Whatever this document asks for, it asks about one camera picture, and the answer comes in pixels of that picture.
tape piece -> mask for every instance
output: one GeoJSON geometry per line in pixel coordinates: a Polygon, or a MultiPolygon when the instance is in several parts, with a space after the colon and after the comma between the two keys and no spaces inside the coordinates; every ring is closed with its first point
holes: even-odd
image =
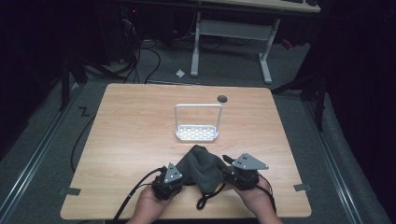
{"type": "Polygon", "coordinates": [[[309,184],[299,184],[299,185],[294,185],[294,189],[296,191],[305,190],[305,192],[307,192],[307,191],[311,190],[312,187],[309,184]]]}
{"type": "Polygon", "coordinates": [[[76,195],[78,196],[79,193],[81,192],[81,189],[73,189],[73,188],[61,188],[61,190],[59,190],[59,195],[76,195]]]}

silver triangular plate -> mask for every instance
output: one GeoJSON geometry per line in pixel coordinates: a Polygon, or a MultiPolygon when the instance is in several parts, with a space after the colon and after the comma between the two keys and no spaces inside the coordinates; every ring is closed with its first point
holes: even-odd
{"type": "Polygon", "coordinates": [[[268,170],[269,166],[246,152],[233,161],[233,166],[242,170],[268,170]]]}
{"type": "Polygon", "coordinates": [[[169,162],[163,183],[168,184],[172,181],[179,180],[182,176],[183,174],[178,171],[176,166],[172,162],[169,162]]]}

human hand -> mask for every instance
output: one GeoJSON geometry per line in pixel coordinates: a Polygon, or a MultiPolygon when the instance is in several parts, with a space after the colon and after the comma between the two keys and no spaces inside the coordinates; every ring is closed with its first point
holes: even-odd
{"type": "Polygon", "coordinates": [[[150,224],[157,220],[166,206],[172,201],[173,196],[166,200],[159,200],[151,185],[146,186],[137,199],[134,215],[127,224],[150,224]]]}
{"type": "MultiPolygon", "coordinates": [[[[269,183],[261,176],[259,176],[259,180],[257,185],[271,192],[269,183]]],[[[256,216],[261,224],[282,223],[274,211],[270,197],[264,191],[258,188],[239,190],[234,186],[233,189],[241,197],[247,209],[256,216]]]]}

light wood surface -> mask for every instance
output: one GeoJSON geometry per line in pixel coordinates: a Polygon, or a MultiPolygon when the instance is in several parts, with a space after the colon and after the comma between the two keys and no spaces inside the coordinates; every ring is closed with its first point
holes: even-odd
{"type": "Polygon", "coordinates": [[[311,7],[305,1],[303,3],[292,3],[281,0],[202,0],[202,2],[231,4],[246,7],[265,7],[288,11],[320,12],[319,6],[311,7]]]}
{"type": "MultiPolygon", "coordinates": [[[[294,190],[302,181],[268,89],[127,84],[108,85],[70,186],[81,192],[66,196],[61,216],[112,219],[141,178],[170,161],[176,164],[195,145],[177,141],[175,105],[216,104],[219,95],[228,97],[219,137],[199,145],[219,157],[236,159],[247,152],[265,162],[270,168],[260,173],[273,186],[278,215],[308,217],[311,208],[305,192],[294,190]]],[[[121,218],[132,216],[139,193],[121,218]]],[[[253,217],[229,187],[203,210],[195,208],[200,198],[197,187],[183,187],[162,218],[253,217]]]]}

person's right hand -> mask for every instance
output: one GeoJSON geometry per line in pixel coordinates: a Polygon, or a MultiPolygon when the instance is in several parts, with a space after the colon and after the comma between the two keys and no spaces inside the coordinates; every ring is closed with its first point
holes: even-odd
{"type": "MultiPolygon", "coordinates": [[[[257,185],[271,192],[268,182],[261,176],[259,179],[260,181],[257,185]]],[[[258,188],[239,190],[234,186],[233,189],[242,198],[247,209],[256,216],[261,224],[282,223],[271,205],[269,196],[264,191],[258,188]]]]}

